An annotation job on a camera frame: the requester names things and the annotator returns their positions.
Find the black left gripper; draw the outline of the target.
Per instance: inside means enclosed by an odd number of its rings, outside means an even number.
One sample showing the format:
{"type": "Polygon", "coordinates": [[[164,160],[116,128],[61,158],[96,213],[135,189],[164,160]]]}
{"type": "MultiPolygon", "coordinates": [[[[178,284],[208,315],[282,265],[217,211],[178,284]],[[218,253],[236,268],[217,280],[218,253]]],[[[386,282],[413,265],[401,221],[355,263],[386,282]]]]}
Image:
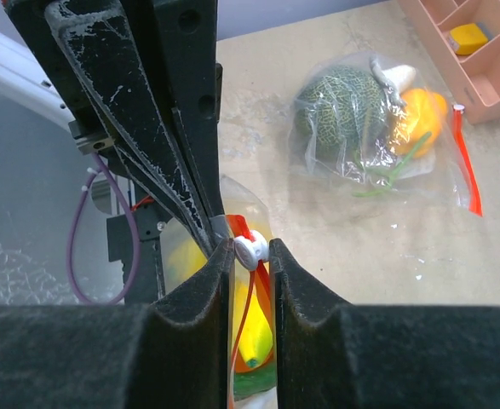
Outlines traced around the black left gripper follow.
{"type": "Polygon", "coordinates": [[[66,106],[62,112],[72,115],[67,126],[79,151],[99,154],[116,176],[122,174],[121,158],[132,179],[210,255],[224,214],[217,3],[3,1],[2,6],[59,93],[66,106]]]}

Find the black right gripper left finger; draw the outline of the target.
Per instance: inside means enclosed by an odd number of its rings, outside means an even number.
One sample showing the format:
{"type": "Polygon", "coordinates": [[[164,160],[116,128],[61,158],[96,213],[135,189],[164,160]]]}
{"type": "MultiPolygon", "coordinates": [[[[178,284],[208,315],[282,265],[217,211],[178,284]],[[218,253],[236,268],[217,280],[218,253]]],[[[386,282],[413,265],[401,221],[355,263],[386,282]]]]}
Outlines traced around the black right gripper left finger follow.
{"type": "Polygon", "coordinates": [[[0,408],[225,408],[233,242],[154,304],[0,306],[0,408]]]}

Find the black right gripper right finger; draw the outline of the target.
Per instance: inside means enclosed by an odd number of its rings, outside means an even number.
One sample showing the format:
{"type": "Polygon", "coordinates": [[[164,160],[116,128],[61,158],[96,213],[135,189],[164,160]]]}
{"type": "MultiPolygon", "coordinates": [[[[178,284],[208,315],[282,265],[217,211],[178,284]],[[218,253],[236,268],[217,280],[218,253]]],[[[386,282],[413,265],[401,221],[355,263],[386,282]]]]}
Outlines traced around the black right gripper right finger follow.
{"type": "Polygon", "coordinates": [[[500,307],[356,305],[270,244],[281,408],[500,408],[500,307]]]}

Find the green cucumber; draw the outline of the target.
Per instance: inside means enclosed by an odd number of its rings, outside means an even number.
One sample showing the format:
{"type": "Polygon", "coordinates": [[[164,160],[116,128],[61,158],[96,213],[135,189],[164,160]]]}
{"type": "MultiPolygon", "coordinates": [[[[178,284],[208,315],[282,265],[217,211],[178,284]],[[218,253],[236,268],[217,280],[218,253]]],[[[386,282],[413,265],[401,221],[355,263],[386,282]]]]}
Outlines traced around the green cucumber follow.
{"type": "Polygon", "coordinates": [[[251,372],[235,373],[234,400],[239,401],[274,388],[277,384],[276,364],[269,362],[251,372]]]}

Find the yellow banana bunch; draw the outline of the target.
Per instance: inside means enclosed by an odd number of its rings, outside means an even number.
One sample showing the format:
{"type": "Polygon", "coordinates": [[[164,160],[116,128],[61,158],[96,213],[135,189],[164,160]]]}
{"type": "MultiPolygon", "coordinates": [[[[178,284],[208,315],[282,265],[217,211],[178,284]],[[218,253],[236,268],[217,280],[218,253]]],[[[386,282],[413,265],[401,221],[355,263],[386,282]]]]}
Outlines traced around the yellow banana bunch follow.
{"type": "MultiPolygon", "coordinates": [[[[206,257],[193,239],[163,239],[164,288],[172,292],[192,277],[205,263],[206,257]]],[[[263,361],[273,346],[273,336],[265,314],[262,312],[257,290],[253,290],[250,303],[246,302],[250,274],[239,262],[235,262],[235,290],[233,301],[233,335],[240,334],[238,349],[250,366],[263,361]]]]}

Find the green netted melon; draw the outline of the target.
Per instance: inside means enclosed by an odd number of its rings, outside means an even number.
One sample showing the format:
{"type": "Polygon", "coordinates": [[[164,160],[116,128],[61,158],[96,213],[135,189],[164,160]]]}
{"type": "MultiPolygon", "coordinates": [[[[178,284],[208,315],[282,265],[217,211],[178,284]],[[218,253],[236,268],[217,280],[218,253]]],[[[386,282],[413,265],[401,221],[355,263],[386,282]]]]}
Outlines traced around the green netted melon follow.
{"type": "Polygon", "coordinates": [[[392,153],[389,140],[404,108],[366,68],[337,63],[318,71],[294,100],[294,137],[310,174],[367,185],[364,196],[393,191],[414,159],[392,153]]]}

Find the clear zip bag orange zipper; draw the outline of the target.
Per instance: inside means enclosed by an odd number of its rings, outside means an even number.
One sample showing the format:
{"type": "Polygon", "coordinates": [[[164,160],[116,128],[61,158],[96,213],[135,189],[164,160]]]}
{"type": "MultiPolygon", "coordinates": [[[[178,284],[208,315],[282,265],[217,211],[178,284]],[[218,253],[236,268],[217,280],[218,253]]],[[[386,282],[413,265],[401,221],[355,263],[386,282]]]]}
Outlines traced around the clear zip bag orange zipper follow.
{"type": "Polygon", "coordinates": [[[357,198],[418,194],[482,216],[462,105],[413,66],[366,51],[318,64],[290,104],[290,167],[357,198]]]}

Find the orange fruit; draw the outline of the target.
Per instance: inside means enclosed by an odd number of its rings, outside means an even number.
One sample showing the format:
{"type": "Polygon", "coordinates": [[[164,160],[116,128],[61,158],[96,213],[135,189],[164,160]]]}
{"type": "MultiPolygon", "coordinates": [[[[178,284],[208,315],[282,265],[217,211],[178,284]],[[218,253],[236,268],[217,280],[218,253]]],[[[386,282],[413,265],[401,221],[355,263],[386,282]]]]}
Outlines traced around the orange fruit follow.
{"type": "Polygon", "coordinates": [[[421,158],[432,150],[442,131],[448,111],[447,101],[443,95],[422,88],[409,89],[401,96],[406,106],[396,118],[388,145],[395,155],[405,156],[429,132],[430,137],[413,155],[413,158],[421,158]]]}

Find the white garlic bulbs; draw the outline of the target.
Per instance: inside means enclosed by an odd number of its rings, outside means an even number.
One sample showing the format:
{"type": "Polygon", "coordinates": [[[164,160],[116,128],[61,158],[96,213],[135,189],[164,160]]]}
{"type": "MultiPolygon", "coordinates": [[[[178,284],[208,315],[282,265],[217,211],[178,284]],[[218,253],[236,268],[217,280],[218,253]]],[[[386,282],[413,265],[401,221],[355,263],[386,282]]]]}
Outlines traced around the white garlic bulbs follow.
{"type": "Polygon", "coordinates": [[[387,91],[390,103],[404,108],[406,102],[401,94],[412,85],[417,69],[409,65],[397,65],[383,70],[376,55],[370,57],[369,65],[374,79],[387,91]]]}

